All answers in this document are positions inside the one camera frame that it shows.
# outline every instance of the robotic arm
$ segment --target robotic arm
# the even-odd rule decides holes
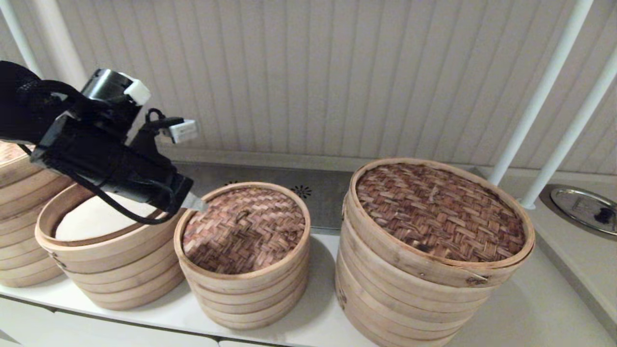
[[[146,123],[125,145],[126,134],[150,97],[139,80],[99,69],[79,92],[62,82],[41,80],[25,67],[6,61],[0,61],[0,78],[0,140],[35,145],[32,163],[69,176],[144,224],[170,219],[183,202],[201,202],[189,195],[193,181],[159,154],[154,141],[160,132],[174,143],[194,138],[194,121],[150,109]],[[140,217],[104,191],[148,203],[168,215]]]

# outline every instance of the open bamboo steamer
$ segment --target open bamboo steamer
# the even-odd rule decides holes
[[[234,194],[238,194],[237,200],[230,197]],[[229,200],[219,204],[217,198],[221,199],[218,201]],[[264,327],[284,317],[300,300],[308,281],[310,216],[304,202],[286,188],[260,182],[228,185],[205,195],[202,200],[210,204],[207,214],[197,215],[195,211],[187,211],[178,222],[173,241],[180,266],[204,313],[220,325],[243,330]],[[280,225],[276,223],[288,220],[280,219],[281,217],[272,212],[276,211],[274,209],[278,208],[277,201],[281,200],[287,204],[287,207],[282,207],[282,214],[285,214],[286,218],[287,215],[299,217],[298,219],[304,220],[304,226],[295,225],[298,231],[301,230],[297,244],[273,264],[238,274],[217,273],[193,263],[185,253],[185,232],[188,227],[194,230],[194,225],[218,225],[222,220],[222,228],[229,227],[230,237],[236,237],[237,233],[253,232],[263,232],[263,235],[266,235],[270,232],[263,231],[262,222],[265,220],[272,223],[272,230],[277,230]],[[235,210],[238,208],[242,210],[239,213],[242,215],[240,221]],[[236,215],[236,221],[225,224],[225,217],[232,215]],[[226,252],[225,256],[233,258],[235,253]]]
[[[55,239],[64,216],[93,196],[80,185],[68,187],[44,207],[35,230],[39,245],[92,302],[107,309],[131,309],[158,299],[184,280],[172,243],[184,210],[158,225],[135,223],[84,240]],[[157,211],[150,217],[163,215]]]
[[[370,210],[365,209],[359,197],[359,182],[362,201]],[[457,214],[455,210],[460,206],[446,205],[452,201],[463,201],[461,206],[467,208],[464,211],[469,215]],[[500,236],[503,239],[481,235],[476,236],[479,241],[475,242],[473,232],[467,228],[485,232],[490,222],[492,230],[495,229],[493,217],[486,220],[486,225],[481,224],[481,218],[476,218],[486,217],[486,211],[493,211],[482,210],[488,208],[482,206],[486,201],[491,209],[499,207],[496,211],[503,214],[500,218],[514,221],[507,225],[512,226],[512,235],[510,229],[502,226],[499,232],[507,234]],[[432,214],[439,215],[438,222],[451,218],[456,225],[439,224],[431,219]],[[472,222],[458,218],[467,219],[471,214]],[[337,298],[350,322],[381,346],[446,344],[491,293],[511,277],[529,256],[535,242],[529,217],[511,196],[466,171],[419,159],[382,159],[358,169],[343,204],[343,216],[336,265]],[[381,225],[394,225],[398,229],[387,231],[375,219]],[[452,230],[469,240],[459,235],[452,236],[450,241],[447,237],[451,234],[447,232]],[[424,238],[419,241],[412,238],[413,243],[408,244],[392,234]],[[445,240],[435,243],[438,237]],[[499,244],[493,245],[491,242],[497,239]],[[465,248],[465,242],[476,246],[480,241],[487,245],[479,251]],[[421,242],[433,243],[428,246]],[[515,245],[515,253],[500,249],[497,254],[496,248],[504,245]],[[450,252],[454,252],[454,259],[450,255],[442,256]],[[486,255],[490,252],[493,261],[456,259],[461,254],[470,254],[469,259],[474,260],[490,259]]]
[[[70,179],[30,163],[16,144],[0,141],[0,284],[34,285],[62,273],[36,243],[36,218]]]

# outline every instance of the bamboo steamer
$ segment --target bamboo steamer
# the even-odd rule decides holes
[[[381,346],[446,344],[535,241],[512,197],[468,172],[418,159],[359,169],[343,219],[337,298],[350,322]]]
[[[200,307],[214,322],[233,329],[254,329],[276,322],[296,305],[307,286],[310,216],[306,205],[283,187],[259,182],[228,185],[202,200],[209,203],[209,211],[206,214],[186,212],[174,236],[180,266]],[[204,238],[216,242],[196,243],[194,247],[198,248],[186,253],[193,245],[191,242]],[[261,245],[259,240],[286,240],[281,241],[285,244],[292,240],[297,244],[293,248],[283,247],[284,252],[277,253],[281,259],[272,261],[267,255],[272,244],[265,241],[263,246],[256,246]],[[244,243],[249,246],[238,251]],[[219,247],[220,259],[241,260],[220,265],[216,264],[219,257],[207,257],[209,253],[199,258],[200,252],[216,251]],[[269,262],[253,267],[250,259],[262,259],[262,256],[270,259]],[[202,261],[199,264],[214,264],[222,273],[206,270],[192,259]],[[226,273],[238,264],[249,264],[246,268],[250,270]]]
[[[92,302],[106,309],[131,309],[182,282],[172,241],[181,213],[158,225],[134,224],[85,240],[55,239],[64,216],[93,196],[80,185],[68,187],[44,207],[35,230],[39,245]]]
[[[34,285],[62,272],[34,238],[43,206],[70,179],[32,165],[15,144],[0,141],[0,284]]]

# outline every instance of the vertical wall panel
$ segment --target vertical wall panel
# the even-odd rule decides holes
[[[12,3],[55,78],[29,2]],[[198,120],[200,138],[180,146],[491,165],[574,0],[59,3],[87,70],[129,73],[152,90],[147,106]],[[3,25],[0,55],[20,61]],[[547,160],[617,46],[616,32],[616,3],[595,0],[514,166]],[[615,172],[615,88],[562,170]]]

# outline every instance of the white pipe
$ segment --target white pipe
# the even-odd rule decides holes
[[[516,130],[514,131],[514,134],[512,134],[512,138],[510,139],[508,146],[506,146],[497,165],[495,165],[495,169],[489,177],[489,181],[494,185],[498,185],[499,182],[501,182],[503,175],[506,170],[508,170],[508,166],[510,166],[512,160],[514,159],[516,152],[518,152],[521,144],[523,144],[525,136],[527,136],[531,125],[536,120],[544,101],[546,101],[550,90],[553,88],[557,76],[559,76],[563,63],[566,61],[566,58],[568,57],[568,54],[576,41],[576,37],[581,31],[581,27],[585,22],[587,13],[589,13],[589,9],[593,3],[594,0],[576,1],[574,9],[568,19],[568,23],[566,23],[563,33],[561,33],[561,38],[559,39],[557,48],[555,48],[555,51],[550,58],[549,66],[544,72],[544,75],[536,88],[536,92],[531,97],[531,100],[529,100],[527,109],[525,109],[521,120],[516,126]]]
[[[613,82],[613,79],[615,79],[615,76],[617,76],[617,47],[615,47],[613,54],[611,54],[608,62],[604,65],[600,78],[587,95],[576,117],[563,134],[559,144],[550,155],[549,160],[542,167],[540,174],[536,177],[536,180],[527,191],[527,194],[525,194],[525,197],[521,200],[521,205],[523,205],[523,207],[526,209],[534,209],[534,201],[538,195],[540,195],[540,192],[549,182],[557,168],[559,168],[563,158],[566,157],[567,153],[572,148],[572,145],[581,134],[585,124],[587,124],[594,114],[595,109],[598,107],[598,104],[600,104],[600,101]]]
[[[64,22],[56,0],[33,0],[34,10],[43,27],[48,51],[63,82],[81,90],[88,75]]]
[[[22,26],[17,20],[17,16],[15,15],[15,11],[13,11],[13,6],[10,4],[10,1],[0,0],[0,10],[2,11],[2,15],[4,16],[4,20],[9,27],[11,35],[13,35],[17,49],[19,49],[19,53],[22,55],[23,61],[26,62],[26,66],[30,69],[30,71],[37,74],[37,76],[43,78],[41,69],[39,69],[38,64],[36,63],[35,55],[30,49],[26,35],[23,34]]]

